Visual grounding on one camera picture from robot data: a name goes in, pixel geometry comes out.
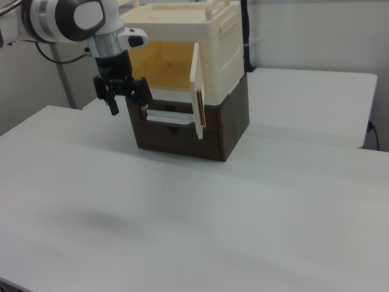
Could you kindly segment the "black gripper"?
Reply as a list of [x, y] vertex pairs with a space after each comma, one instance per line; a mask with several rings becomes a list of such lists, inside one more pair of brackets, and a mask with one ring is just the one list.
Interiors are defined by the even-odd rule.
[[130, 96], [140, 111], [147, 108], [153, 100], [150, 87], [145, 77], [134, 79], [127, 50], [111, 57], [95, 57], [95, 62], [99, 71], [93, 78], [96, 95], [105, 101], [113, 116], [119, 113], [116, 95]]

